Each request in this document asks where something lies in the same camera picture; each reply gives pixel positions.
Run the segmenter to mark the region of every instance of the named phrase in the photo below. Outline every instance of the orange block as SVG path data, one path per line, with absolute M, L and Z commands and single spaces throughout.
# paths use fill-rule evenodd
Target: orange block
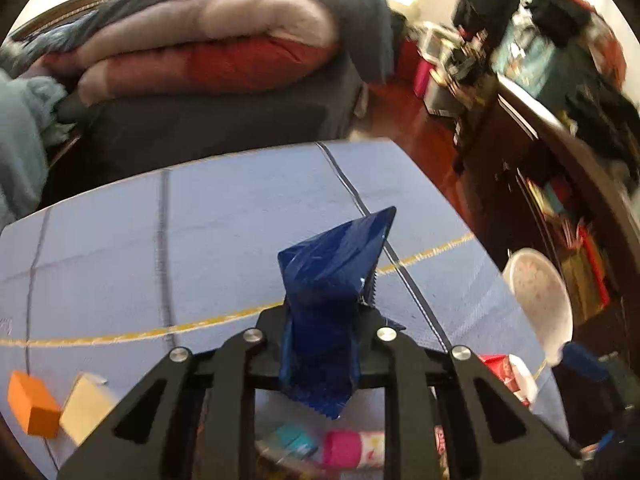
M 26 434 L 44 438 L 58 434 L 60 408 L 40 379 L 14 370 L 6 398 Z

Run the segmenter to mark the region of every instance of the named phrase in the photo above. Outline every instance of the blue object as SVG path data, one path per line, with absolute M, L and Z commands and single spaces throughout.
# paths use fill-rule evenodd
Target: blue object
M 283 424 L 266 439 L 269 448 L 281 449 L 284 456 L 306 458 L 318 450 L 316 441 L 293 424 Z
M 554 187 L 551 185 L 551 183 L 548 182 L 543 189 L 545 190 L 546 198 L 549 200 L 551 209 L 554 210 L 554 213 L 556 213 L 557 215 L 567 214 L 567 211 L 564 210 L 564 205 L 562 204 L 562 202 L 560 202 L 558 196 L 556 195 L 556 191 L 554 190 Z
M 569 342 L 562 347 L 562 364 L 595 383 L 602 383 L 609 377 L 607 367 L 578 343 Z
M 611 430 L 605 436 L 603 436 L 598 443 L 598 451 L 601 451 L 607 446 L 612 440 L 613 436 L 616 434 L 615 431 Z
M 354 328 L 395 207 L 342 224 L 278 254 L 289 309 L 280 382 L 291 399 L 337 418 L 360 369 Z

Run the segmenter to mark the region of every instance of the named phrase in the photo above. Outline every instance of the dark stripe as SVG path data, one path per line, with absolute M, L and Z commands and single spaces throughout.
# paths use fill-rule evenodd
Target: dark stripe
M 26 316 L 25 334 L 24 334 L 24 338 L 27 342 L 31 338 L 31 301 L 33 297 L 33 286 L 35 283 L 38 262 L 40 261 L 40 253 L 42 252 L 44 237 L 47 233 L 47 226 L 49 225 L 50 214 L 51 214 L 51 208 L 48 207 L 44 210 L 44 218 L 42 219 L 42 225 L 40 226 L 40 235 L 38 236 L 38 245 L 36 246 L 36 253 L 33 256 L 33 261 L 29 269 L 29 290 L 27 292 L 27 316 Z M 27 373 L 31 375 L 31 357 L 29 353 L 28 344 L 24 346 L 24 367 L 27 370 Z M 47 442 L 47 439 L 43 438 L 42 443 L 44 444 L 44 448 L 47 450 L 47 454 L 49 455 L 49 458 L 53 463 L 53 467 L 56 468 L 56 471 L 59 471 L 60 468 L 58 467 L 56 459 L 53 457 L 53 453 L 51 452 L 51 448 L 49 447 L 49 443 Z
M 164 327 L 175 325 L 174 302 L 169 276 L 169 248 L 167 242 L 167 225 L 169 221 L 169 171 L 170 170 L 162 170 L 160 173 L 157 235 L 158 253 L 156 254 L 157 270 L 160 277 L 160 316 Z M 164 336 L 164 342 L 168 350 L 177 346 L 175 334 L 167 334 Z
M 58 462 L 56 462 L 55 457 L 53 456 L 53 452 L 51 451 L 51 447 L 49 446 L 49 441 L 46 438 L 42 439 L 43 443 L 44 443 L 44 449 L 47 450 L 47 453 L 49 454 L 49 458 L 51 459 L 51 461 L 53 462 L 53 466 L 56 468 L 56 471 L 60 471 L 60 468 L 58 466 Z
M 335 160 L 335 157 L 333 156 L 331 151 L 329 151 L 329 149 L 323 142 L 316 142 L 316 144 L 320 147 L 325 157 L 327 158 L 331 166 L 334 168 L 336 175 L 338 176 L 338 178 L 340 179 L 344 187 L 351 194 L 351 197 L 353 198 L 353 201 L 355 202 L 356 206 L 360 210 L 361 215 L 364 216 L 364 215 L 370 214 L 370 211 L 365 205 L 365 203 L 362 201 L 362 198 L 360 197 L 358 190 L 350 182 L 348 177 L 344 174 L 344 172 L 340 168 L 340 165 L 338 165 L 338 161 Z M 420 291 L 420 287 L 418 287 L 417 283 L 415 283 L 409 271 L 401 263 L 400 258 L 398 258 L 398 254 L 396 254 L 393 247 L 388 241 L 385 242 L 384 250 L 385 250 L 386 256 L 388 256 L 388 258 L 394 264 L 394 267 L 396 268 L 398 275 L 402 279 L 404 286 L 407 288 L 407 291 L 409 292 L 409 294 L 411 294 L 412 298 L 414 298 L 415 304 L 418 306 L 418 308 L 422 312 L 424 319 L 433 330 L 434 335 L 439 339 L 440 345 L 445 350 L 450 350 L 451 342 L 449 341 L 447 334 L 444 332 L 442 326 L 440 325 L 440 322 L 438 321 L 435 314 L 433 313 L 433 310 L 431 309 L 429 302 L 426 300 L 426 298 Z

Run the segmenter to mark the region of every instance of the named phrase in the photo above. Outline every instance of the yellow stripe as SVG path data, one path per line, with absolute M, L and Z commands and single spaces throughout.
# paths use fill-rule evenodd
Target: yellow stripe
M 447 242 L 440 247 L 436 247 L 433 249 L 429 249 L 427 251 L 423 251 L 421 253 L 414 254 L 413 256 L 409 256 L 404 260 L 401 260 L 400 263 L 404 267 L 411 266 L 423 260 L 427 260 L 428 258 L 433 258 L 438 254 L 441 254 L 445 251 L 448 251 L 452 248 L 458 247 L 465 242 L 474 239 L 474 235 L 472 233 L 466 234 L 463 237 L 457 238 L 450 242 Z M 377 269 L 377 273 L 380 276 L 385 276 L 386 274 L 390 274 L 396 270 L 396 267 L 386 266 Z M 244 317 L 254 316 L 255 314 L 260 314 L 263 310 L 268 310 L 275 306 L 282 304 L 282 301 L 278 301 L 277 303 L 265 304 L 260 306 L 254 306 L 252 308 L 248 308 L 245 310 L 240 310 L 233 314 L 225 314 L 224 316 L 210 317 L 209 319 L 203 319 L 201 321 L 195 321 L 192 323 L 185 323 L 182 325 L 174 325 L 166 328 L 155 328 L 152 330 L 147 330 L 146 332 L 130 332 L 119 335 L 104 335 L 97 337 L 79 337 L 79 338 L 68 338 L 68 339 L 32 339 L 30 341 L 24 341 L 20 339 L 8 339 L 8 338 L 0 338 L 0 347 L 19 347 L 19 348 L 51 348 L 51 347 L 68 347 L 68 346 L 93 346 L 93 345 L 104 345 L 111 343 L 123 343 L 130 341 L 140 341 L 143 339 L 157 339 L 159 337 L 163 337 L 169 334 L 180 334 L 184 332 L 192 332 L 193 330 L 199 330 L 201 328 L 207 328 L 210 326 L 228 323 L 230 321 L 235 321 L 237 319 L 242 319 Z
M 538 367 L 538 370 L 536 370 L 536 373 L 533 374 L 534 381 L 538 380 L 538 377 L 540 377 L 540 374 L 545 369 L 545 367 L 546 367 L 546 359 L 542 361 L 542 364 Z
M 467 233 L 464 236 L 461 236 L 460 238 L 456 238 L 455 240 L 451 240 L 450 242 L 447 242 L 444 245 L 441 245 L 440 247 L 434 247 L 432 249 L 428 249 L 426 251 L 423 251 L 421 253 L 417 253 L 414 254 L 413 256 L 409 256 L 408 258 L 404 258 L 402 260 L 400 260 L 400 264 L 403 267 L 409 267 L 412 266 L 413 264 L 416 264 L 418 262 L 421 262 L 423 260 L 428 260 L 429 258 L 433 258 L 434 256 L 438 256 L 438 254 L 442 254 L 446 251 L 449 251 L 455 247 L 458 247 L 462 244 L 465 244 L 471 240 L 473 240 L 475 238 L 473 233 Z M 396 270 L 397 265 L 396 264 L 391 264 L 385 267 L 381 267 L 379 269 L 377 269 L 378 275 L 379 276 L 384 276 L 385 274 L 391 274 L 392 272 L 394 272 Z
M 23 341 L 20 339 L 0 339 L 0 347 L 17 346 L 24 348 L 28 346 L 29 348 L 58 348 L 67 346 L 92 346 L 110 343 L 123 343 L 129 341 L 140 341 L 143 339 L 157 339 L 168 334 L 191 332 L 193 330 L 198 330 L 222 323 L 228 323 L 229 321 L 235 321 L 236 319 L 242 319 L 243 317 L 254 316 L 255 314 L 260 314 L 263 310 L 273 308 L 280 304 L 282 304 L 282 301 L 255 306 L 246 310 L 240 310 L 239 312 L 235 312 L 233 314 L 210 317 L 209 319 L 203 319 L 201 321 L 195 321 L 193 323 L 174 325 L 167 328 L 155 328 L 153 330 L 147 330 L 146 332 L 130 332 L 120 335 L 103 335 L 98 337 L 78 337 L 70 339 L 32 339 L 30 341 Z

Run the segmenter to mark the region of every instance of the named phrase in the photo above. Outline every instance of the wooden floor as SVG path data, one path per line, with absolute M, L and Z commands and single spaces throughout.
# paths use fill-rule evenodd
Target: wooden floor
M 452 170 L 456 157 L 453 132 L 428 115 L 409 86 L 391 82 L 370 87 L 367 117 L 356 124 L 356 129 L 364 136 L 394 140 L 473 230 L 475 222 L 469 208 L 472 197 Z

